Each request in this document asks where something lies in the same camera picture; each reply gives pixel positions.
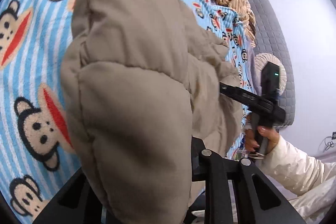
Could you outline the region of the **white jacket sleeve forearm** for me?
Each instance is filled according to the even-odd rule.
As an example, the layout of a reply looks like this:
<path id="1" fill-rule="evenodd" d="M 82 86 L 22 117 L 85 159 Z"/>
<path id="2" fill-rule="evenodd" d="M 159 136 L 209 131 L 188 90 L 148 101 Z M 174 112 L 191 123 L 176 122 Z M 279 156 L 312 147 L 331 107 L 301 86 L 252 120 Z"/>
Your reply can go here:
<path id="1" fill-rule="evenodd" d="M 324 163 L 280 137 L 261 162 L 260 169 L 284 188 L 301 196 L 335 177 L 335 163 Z"/>

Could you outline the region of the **person's right hand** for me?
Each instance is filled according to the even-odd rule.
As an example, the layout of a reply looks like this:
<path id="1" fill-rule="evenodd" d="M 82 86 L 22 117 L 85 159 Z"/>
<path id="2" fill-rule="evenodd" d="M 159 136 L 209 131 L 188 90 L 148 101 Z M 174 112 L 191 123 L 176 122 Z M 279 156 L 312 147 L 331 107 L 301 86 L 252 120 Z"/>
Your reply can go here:
<path id="1" fill-rule="evenodd" d="M 260 147 L 258 142 L 255 140 L 255 133 L 252 129 L 248 128 L 247 125 L 251 121 L 251 115 L 247 116 L 244 133 L 245 133 L 245 149 L 250 152 L 255 152 L 255 149 Z M 267 155 L 276 147 L 280 140 L 280 134 L 274 129 L 270 127 L 258 126 L 258 133 L 268 139 L 268 147 L 266 149 L 265 154 Z"/>

